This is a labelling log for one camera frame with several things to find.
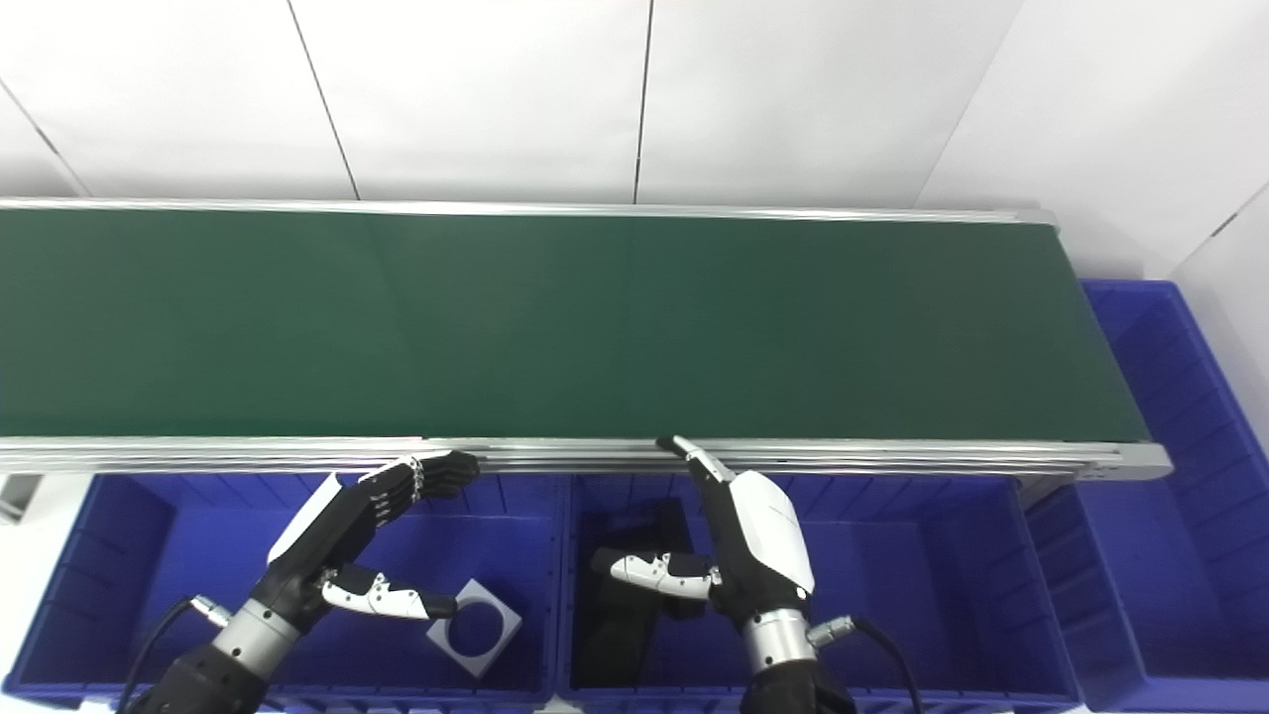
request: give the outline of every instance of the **black cable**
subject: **black cable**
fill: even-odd
[[[871,620],[854,616],[850,620],[855,624],[857,630],[871,637],[873,642],[879,644],[895,659],[895,665],[898,666],[898,675],[904,678],[904,686],[907,687],[907,696],[912,699],[912,713],[924,714],[925,708],[921,705],[921,691],[916,689],[916,677],[912,676],[912,668],[907,666],[904,651],[895,644],[895,640],[886,634],[886,630],[878,628]]]
[[[128,678],[123,682],[123,694],[119,695],[119,708],[115,709],[115,714],[127,714],[128,704],[132,699],[132,691],[137,689],[137,678],[141,676],[141,666],[145,663],[146,657],[150,654],[150,651],[154,649],[159,638],[168,632],[168,628],[170,628],[173,623],[176,621],[176,618],[179,618],[185,610],[193,607],[193,604],[194,599],[192,596],[181,597],[176,602],[173,602],[171,607],[162,614],[162,618],[159,618],[159,623],[155,624],[155,628],[146,635],[146,640],[141,644],[141,651],[137,652],[137,657],[132,661],[132,667],[128,670]]]

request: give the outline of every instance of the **blue plastic bin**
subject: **blue plastic bin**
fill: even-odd
[[[10,695],[55,706],[117,698],[141,638],[181,595],[235,609],[321,474],[98,477],[36,613]],[[287,711],[532,711],[555,681],[566,479],[478,478],[385,526],[359,558],[396,581],[457,594],[476,578],[524,618],[478,682],[424,634],[429,623],[334,610],[301,639],[265,700]],[[462,649],[489,630],[477,613],[450,629]],[[213,637],[195,615],[159,640],[143,682]]]
[[[1061,711],[1076,687],[1011,482],[939,477],[778,477],[816,571],[819,619],[865,615],[911,659],[929,711]],[[561,619],[560,692],[588,713],[735,711],[750,680],[744,644],[712,610],[659,618],[634,689],[577,689],[572,671],[579,568],[605,533],[651,523],[648,506],[683,500],[692,542],[711,553],[700,502],[685,477],[585,477],[575,482]],[[895,666],[864,637],[824,659],[867,713],[906,711]]]
[[[1269,467],[1169,282],[1088,280],[1155,439],[1147,483],[1089,483],[1029,514],[1090,708],[1269,711]]]

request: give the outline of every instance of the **robotic hand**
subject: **robotic hand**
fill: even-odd
[[[687,460],[717,564],[700,555],[600,549],[591,567],[662,595],[709,600],[730,618],[754,672],[742,714],[854,714],[850,696],[820,666],[817,649],[855,623],[838,618],[808,628],[815,574],[788,496],[763,474],[736,474],[683,438],[657,440],[657,446]]]
[[[129,694],[124,691],[119,710],[254,713],[274,670],[332,606],[414,620],[453,618],[457,605],[452,596],[392,583],[353,559],[378,528],[415,502],[453,498],[478,474],[473,457],[449,450],[397,459],[348,488],[331,474],[274,544],[264,577],[220,635],[173,662],[129,709],[124,709]],[[192,606],[207,607],[199,599]],[[225,615],[220,614],[222,621]]]

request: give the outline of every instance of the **white wall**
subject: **white wall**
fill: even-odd
[[[1170,278],[1260,444],[1269,445],[1269,184]]]
[[[1140,276],[1269,179],[1264,0],[293,4],[0,1],[65,157],[0,93],[0,194],[1043,205]]]
[[[1269,179],[1269,4],[1029,0],[921,191],[1057,212],[1089,275],[1162,276]]]

